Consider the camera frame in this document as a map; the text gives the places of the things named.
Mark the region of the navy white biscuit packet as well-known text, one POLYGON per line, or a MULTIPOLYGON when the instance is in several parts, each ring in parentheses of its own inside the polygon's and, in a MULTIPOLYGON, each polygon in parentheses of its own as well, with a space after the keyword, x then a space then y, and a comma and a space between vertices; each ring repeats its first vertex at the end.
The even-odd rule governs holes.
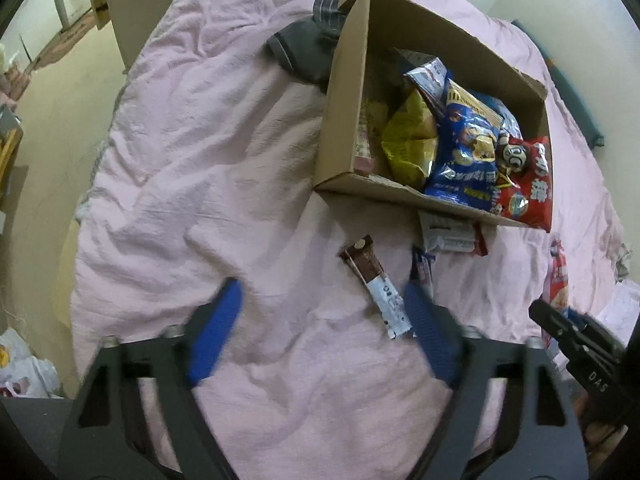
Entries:
POLYGON ((410 280, 418 282, 424 294, 431 300, 435 299, 433 278, 434 262, 435 256, 433 254, 426 252, 419 246, 413 246, 410 280))

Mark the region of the brown white chocolate bar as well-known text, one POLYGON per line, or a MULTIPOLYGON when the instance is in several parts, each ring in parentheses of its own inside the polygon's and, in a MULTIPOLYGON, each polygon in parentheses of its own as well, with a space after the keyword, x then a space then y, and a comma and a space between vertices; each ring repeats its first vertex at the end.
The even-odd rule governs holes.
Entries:
POLYGON ((373 240, 366 235, 340 253, 341 259, 367 289, 380 312, 387 336, 396 339, 412 331, 404 300, 388 277, 373 250, 373 240))

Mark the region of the red white packet on bed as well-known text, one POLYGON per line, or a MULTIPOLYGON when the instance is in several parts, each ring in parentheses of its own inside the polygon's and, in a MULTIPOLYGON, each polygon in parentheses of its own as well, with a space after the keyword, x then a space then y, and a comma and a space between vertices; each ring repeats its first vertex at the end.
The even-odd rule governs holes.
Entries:
POLYGON ((555 310, 564 311, 570 306, 570 285, 568 266, 563 244, 555 238, 550 245, 550 266, 548 271, 547 298, 555 310))

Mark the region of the white plastic bag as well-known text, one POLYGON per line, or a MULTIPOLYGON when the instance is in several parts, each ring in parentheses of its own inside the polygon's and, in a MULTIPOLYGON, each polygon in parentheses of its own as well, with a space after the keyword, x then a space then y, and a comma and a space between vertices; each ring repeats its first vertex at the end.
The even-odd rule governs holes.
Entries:
POLYGON ((32 354, 26 341, 14 328, 0 336, 1 395, 5 398, 57 398, 62 392, 58 371, 47 359, 32 354))

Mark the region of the white red flat packet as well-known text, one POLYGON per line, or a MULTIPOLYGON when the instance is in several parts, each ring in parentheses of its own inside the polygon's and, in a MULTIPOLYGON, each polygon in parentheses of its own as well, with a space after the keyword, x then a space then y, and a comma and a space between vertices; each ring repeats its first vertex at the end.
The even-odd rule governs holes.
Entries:
POLYGON ((427 211, 419 212, 423 248, 427 252, 460 252, 484 257, 488 254, 477 221, 457 219, 427 211))

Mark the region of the red snack bag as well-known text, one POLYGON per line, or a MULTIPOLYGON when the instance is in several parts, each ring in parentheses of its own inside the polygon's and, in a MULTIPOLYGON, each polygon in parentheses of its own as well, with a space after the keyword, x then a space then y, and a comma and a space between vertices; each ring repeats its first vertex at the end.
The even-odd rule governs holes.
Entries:
POLYGON ((553 176, 548 136, 530 141, 514 136, 501 139, 497 168, 490 212, 550 232, 553 176))

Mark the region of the blue snack bag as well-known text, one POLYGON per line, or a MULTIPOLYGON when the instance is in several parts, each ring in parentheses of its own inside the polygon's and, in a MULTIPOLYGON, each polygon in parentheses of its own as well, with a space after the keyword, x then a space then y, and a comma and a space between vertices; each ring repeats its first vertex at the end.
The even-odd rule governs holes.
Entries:
POLYGON ((438 129, 435 166, 424 193, 488 211, 498 178, 497 144, 502 117, 448 79, 438 129))

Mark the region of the pink bed duvet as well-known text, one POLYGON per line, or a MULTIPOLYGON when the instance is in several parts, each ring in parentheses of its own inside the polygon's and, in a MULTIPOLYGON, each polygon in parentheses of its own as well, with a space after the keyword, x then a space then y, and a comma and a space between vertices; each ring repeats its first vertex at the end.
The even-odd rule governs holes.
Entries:
POLYGON ((449 398, 390 339, 341 249, 370 235, 396 286, 420 240, 403 206, 318 194, 326 98, 267 53, 314 0, 174 0, 130 70, 82 220, 77 366, 151 338, 229 276, 243 307, 195 390, 243 479, 405 479, 449 398))

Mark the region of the yellow snack bag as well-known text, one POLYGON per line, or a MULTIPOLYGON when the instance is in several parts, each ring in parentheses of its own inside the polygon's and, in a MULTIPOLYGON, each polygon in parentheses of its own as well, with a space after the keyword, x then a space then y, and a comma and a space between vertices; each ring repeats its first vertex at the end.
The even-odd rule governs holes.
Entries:
POLYGON ((390 118, 381 145, 394 180, 422 191, 434 167, 438 131, 436 118, 418 90, 412 90, 390 118))

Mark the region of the silver blue snack packet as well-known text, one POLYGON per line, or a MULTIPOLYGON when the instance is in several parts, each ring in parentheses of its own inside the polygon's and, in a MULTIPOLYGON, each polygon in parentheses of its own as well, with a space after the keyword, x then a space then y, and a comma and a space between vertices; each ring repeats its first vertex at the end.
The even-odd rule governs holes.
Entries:
POLYGON ((404 73, 404 77, 437 106, 444 105, 444 94, 448 70, 440 58, 427 55, 421 64, 404 73))

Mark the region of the brown cardboard box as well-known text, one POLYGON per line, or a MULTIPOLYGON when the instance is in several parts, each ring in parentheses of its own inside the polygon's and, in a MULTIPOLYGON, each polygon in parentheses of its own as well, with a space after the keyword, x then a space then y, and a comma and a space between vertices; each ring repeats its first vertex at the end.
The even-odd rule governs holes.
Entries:
POLYGON ((548 136, 547 90, 480 38, 429 9, 427 0, 338 0, 346 21, 338 40, 320 132, 314 189, 410 206, 494 224, 518 222, 426 196, 383 176, 357 174, 360 110, 365 99, 392 102, 393 85, 376 55, 389 48, 434 54, 462 87, 495 96, 526 139, 548 136))

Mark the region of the dark grey garment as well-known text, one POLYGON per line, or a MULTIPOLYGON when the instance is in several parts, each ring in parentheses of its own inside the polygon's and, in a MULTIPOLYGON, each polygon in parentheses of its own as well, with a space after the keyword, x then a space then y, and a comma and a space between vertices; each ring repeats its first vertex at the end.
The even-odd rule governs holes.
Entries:
POLYGON ((272 35, 266 46, 289 74, 323 93, 329 85, 333 55, 346 15, 340 0, 314 0, 311 16, 301 18, 272 35))

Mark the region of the teal bed rail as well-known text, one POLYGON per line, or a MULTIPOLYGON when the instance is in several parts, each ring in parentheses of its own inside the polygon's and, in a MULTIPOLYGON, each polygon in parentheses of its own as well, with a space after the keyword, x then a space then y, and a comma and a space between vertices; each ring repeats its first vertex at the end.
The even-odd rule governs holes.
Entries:
POLYGON ((520 21, 510 21, 510 25, 516 28, 538 50, 539 55, 544 61, 544 65, 547 67, 556 91, 572 115, 590 150, 593 151, 595 148, 603 148, 605 146, 604 133, 597 126, 590 111, 586 107, 584 99, 579 95, 579 92, 574 88, 564 72, 556 65, 544 48, 536 43, 533 35, 525 29, 520 21))

